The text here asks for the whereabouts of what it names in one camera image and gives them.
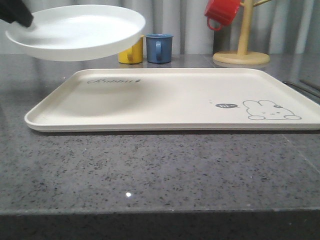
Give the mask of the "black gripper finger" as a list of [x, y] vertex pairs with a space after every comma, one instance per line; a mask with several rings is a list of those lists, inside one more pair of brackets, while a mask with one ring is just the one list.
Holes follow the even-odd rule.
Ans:
[[0, 19], [9, 24], [17, 22], [30, 27], [34, 16], [22, 0], [0, 0]]

